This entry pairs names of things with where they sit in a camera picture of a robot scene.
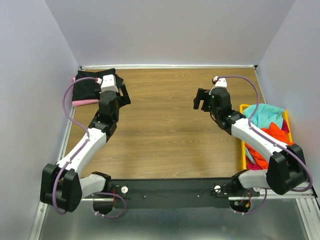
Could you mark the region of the black t-shirt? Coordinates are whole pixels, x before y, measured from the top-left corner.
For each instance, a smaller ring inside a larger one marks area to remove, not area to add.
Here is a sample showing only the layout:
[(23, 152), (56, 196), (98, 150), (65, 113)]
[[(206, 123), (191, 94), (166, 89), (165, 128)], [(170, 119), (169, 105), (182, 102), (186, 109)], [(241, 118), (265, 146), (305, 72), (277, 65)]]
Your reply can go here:
[[(103, 78), (103, 76), (113, 75), (117, 84), (123, 84), (124, 80), (116, 74), (114, 68), (91, 72), (79, 70), (75, 76), (75, 81), (81, 78), (91, 77), (91, 78)], [(101, 91), (100, 85), (95, 82), (95, 80), (83, 80), (79, 83), (75, 83), (72, 90), (72, 101), (82, 101), (82, 100), (99, 100), (98, 93)]]

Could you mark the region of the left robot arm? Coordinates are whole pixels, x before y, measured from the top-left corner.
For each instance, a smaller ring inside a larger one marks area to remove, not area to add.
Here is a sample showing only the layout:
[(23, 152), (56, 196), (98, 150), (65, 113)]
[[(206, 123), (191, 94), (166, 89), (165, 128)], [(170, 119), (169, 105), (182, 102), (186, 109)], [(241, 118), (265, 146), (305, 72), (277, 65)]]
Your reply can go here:
[(80, 176), (94, 154), (114, 134), (120, 108), (130, 103), (124, 83), (117, 87), (117, 91), (104, 90), (100, 93), (98, 110), (82, 139), (56, 164), (48, 163), (43, 168), (40, 185), (42, 203), (55, 207), (59, 214), (64, 215), (72, 213), (85, 197), (114, 195), (108, 174), (96, 171), (85, 178)]

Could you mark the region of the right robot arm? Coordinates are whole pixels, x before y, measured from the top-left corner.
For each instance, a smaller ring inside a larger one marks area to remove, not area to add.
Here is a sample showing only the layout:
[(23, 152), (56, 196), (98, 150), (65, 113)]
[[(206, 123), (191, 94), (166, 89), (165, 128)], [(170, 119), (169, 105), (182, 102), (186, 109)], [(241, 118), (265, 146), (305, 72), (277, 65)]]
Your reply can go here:
[(278, 195), (284, 195), (298, 191), (299, 185), (312, 181), (302, 148), (271, 137), (250, 123), (245, 115), (233, 110), (225, 87), (199, 88), (193, 108), (208, 112), (219, 128), (247, 143), (268, 162), (267, 169), (243, 170), (232, 176), (229, 187), (234, 195), (241, 196), (251, 188), (271, 189)]

